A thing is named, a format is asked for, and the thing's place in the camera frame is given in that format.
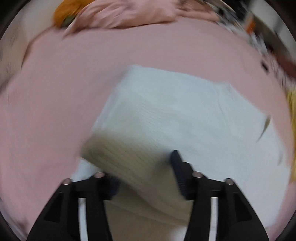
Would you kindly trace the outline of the maroon bag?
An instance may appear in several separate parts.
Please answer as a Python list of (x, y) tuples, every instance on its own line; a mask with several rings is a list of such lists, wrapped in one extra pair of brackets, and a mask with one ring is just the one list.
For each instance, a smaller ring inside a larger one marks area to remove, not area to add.
[(290, 60), (288, 57), (277, 54), (276, 52), (273, 52), (272, 55), (275, 57), (277, 63), (281, 67), (281, 69), (290, 77), (290, 78), (296, 78), (296, 65), (295, 63)]

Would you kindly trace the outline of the pink bed sheet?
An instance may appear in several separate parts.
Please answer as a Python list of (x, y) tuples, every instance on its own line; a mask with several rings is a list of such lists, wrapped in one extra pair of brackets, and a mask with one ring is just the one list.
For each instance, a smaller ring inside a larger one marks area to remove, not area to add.
[[(279, 120), (290, 112), (265, 58), (248, 42), (215, 23), (179, 19), (129, 29), (84, 30), (64, 36), (50, 29), (30, 46), (21, 72), (1, 91), (1, 200), (8, 215), (29, 233), (65, 178), (75, 179), (81, 147), (122, 76), (133, 66), (227, 82)], [(283, 132), (292, 163), (292, 132)], [(271, 240), (295, 211), (290, 184)]]

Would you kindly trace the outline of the pink crumpled duvet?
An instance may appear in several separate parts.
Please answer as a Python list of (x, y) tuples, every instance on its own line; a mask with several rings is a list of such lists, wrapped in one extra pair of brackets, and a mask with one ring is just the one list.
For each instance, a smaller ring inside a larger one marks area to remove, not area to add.
[(219, 16), (199, 1), (93, 1), (79, 11), (64, 36), (84, 29), (130, 28), (170, 23), (178, 17), (216, 22)]

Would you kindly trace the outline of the white fluffy cardigan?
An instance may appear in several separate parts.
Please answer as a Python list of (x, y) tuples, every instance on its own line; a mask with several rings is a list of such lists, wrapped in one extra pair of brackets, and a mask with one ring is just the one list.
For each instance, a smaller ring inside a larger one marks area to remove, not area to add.
[(192, 207), (170, 153), (211, 179), (233, 178), (265, 228), (276, 223), (291, 153), (279, 120), (227, 82), (131, 66), (84, 141), (75, 179), (106, 171), (122, 181), (106, 205), (115, 240), (179, 240)]

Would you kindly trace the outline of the yellow cartoon pillow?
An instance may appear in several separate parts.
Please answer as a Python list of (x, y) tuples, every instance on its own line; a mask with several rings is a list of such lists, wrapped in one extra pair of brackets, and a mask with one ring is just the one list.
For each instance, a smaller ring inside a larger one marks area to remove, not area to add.
[(296, 177), (296, 92), (295, 88), (287, 92), (287, 102), (290, 109), (290, 124), (293, 137), (293, 157), (290, 181), (295, 182)]

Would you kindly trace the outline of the small black box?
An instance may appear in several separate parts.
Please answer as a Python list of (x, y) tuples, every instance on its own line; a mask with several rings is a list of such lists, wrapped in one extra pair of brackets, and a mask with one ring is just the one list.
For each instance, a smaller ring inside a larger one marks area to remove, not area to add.
[(269, 73), (268, 65), (264, 61), (261, 61), (261, 66), (264, 69), (264, 71), (268, 74)]

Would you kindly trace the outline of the orange pumpkin plush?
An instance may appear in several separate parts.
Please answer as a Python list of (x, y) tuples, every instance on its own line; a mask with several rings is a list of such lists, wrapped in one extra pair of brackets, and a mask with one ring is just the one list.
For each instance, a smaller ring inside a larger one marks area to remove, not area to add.
[(92, 0), (64, 0), (62, 1), (53, 13), (53, 24), (57, 28), (61, 28), (63, 22), (68, 17), (76, 17), (78, 13), (87, 5), (92, 3)]

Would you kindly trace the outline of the orange bottle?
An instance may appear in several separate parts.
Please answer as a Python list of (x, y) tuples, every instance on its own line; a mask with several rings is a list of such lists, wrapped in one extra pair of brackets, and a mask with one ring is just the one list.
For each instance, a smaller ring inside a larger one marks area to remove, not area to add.
[(253, 16), (247, 17), (244, 22), (245, 32), (247, 32), (248, 34), (251, 34), (254, 31), (255, 25), (256, 23), (254, 21), (254, 17)]

